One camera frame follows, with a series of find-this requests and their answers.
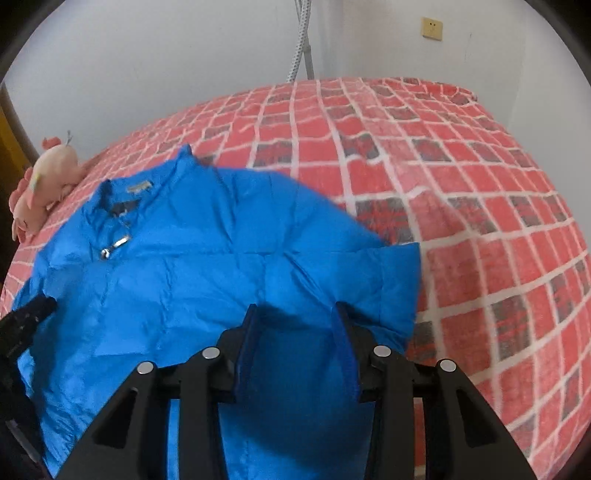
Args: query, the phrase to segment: blue jacket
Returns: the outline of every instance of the blue jacket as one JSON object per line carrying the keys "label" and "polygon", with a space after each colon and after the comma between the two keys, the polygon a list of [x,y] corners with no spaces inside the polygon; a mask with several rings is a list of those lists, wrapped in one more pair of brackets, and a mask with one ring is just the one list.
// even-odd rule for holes
{"label": "blue jacket", "polygon": [[[138,363],[186,361],[256,303],[266,314],[247,398],[220,409],[230,479],[362,478],[373,406],[345,393],[330,311],[348,302],[402,352],[419,282],[418,245],[385,247],[280,174],[202,167],[185,146],[103,182],[39,252],[15,301],[43,292],[59,304],[19,360],[50,471]],[[169,478],[177,421],[174,404]]]}

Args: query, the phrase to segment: wall socket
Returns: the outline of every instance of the wall socket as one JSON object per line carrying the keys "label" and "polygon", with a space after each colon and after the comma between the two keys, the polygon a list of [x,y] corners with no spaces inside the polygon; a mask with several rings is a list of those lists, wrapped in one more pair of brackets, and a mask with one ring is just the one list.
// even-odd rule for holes
{"label": "wall socket", "polygon": [[423,17],[421,24],[421,35],[425,38],[443,40],[443,22]]}

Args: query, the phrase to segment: bed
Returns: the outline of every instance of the bed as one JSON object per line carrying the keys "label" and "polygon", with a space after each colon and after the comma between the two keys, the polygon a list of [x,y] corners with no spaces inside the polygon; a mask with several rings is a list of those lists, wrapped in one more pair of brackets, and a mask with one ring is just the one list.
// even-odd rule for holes
{"label": "bed", "polygon": [[102,180],[156,166],[183,144],[203,164],[291,176],[389,244],[420,242],[423,288],[408,357],[453,358],[540,479],[563,467],[590,421],[591,258],[534,159],[474,93],[453,85],[343,78],[262,87],[129,134],[18,248],[0,314],[37,251]]}

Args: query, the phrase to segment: zipper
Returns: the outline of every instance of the zipper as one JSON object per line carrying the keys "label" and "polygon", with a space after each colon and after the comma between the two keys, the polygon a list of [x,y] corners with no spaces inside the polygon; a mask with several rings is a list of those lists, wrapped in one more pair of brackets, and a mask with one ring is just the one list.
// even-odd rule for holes
{"label": "zipper", "polygon": [[100,251],[100,258],[102,260],[108,260],[114,250],[121,247],[121,245],[125,245],[127,242],[131,240],[131,235],[127,234],[124,237],[117,240],[113,245],[110,247],[104,248]]}

